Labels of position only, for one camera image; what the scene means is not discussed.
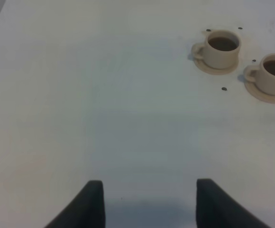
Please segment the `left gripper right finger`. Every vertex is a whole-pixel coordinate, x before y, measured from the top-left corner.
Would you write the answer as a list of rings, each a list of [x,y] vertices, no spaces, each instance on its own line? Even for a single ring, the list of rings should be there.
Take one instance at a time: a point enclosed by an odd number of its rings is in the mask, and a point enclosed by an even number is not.
[[[197,180],[196,224],[199,228],[267,228],[211,179]]]

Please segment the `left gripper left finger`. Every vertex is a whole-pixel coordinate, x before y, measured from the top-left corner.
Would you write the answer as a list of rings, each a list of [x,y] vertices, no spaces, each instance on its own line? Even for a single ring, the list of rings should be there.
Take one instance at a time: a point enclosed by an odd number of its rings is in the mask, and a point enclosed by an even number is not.
[[[47,228],[104,228],[105,226],[104,186],[100,180],[89,181],[46,225]]]

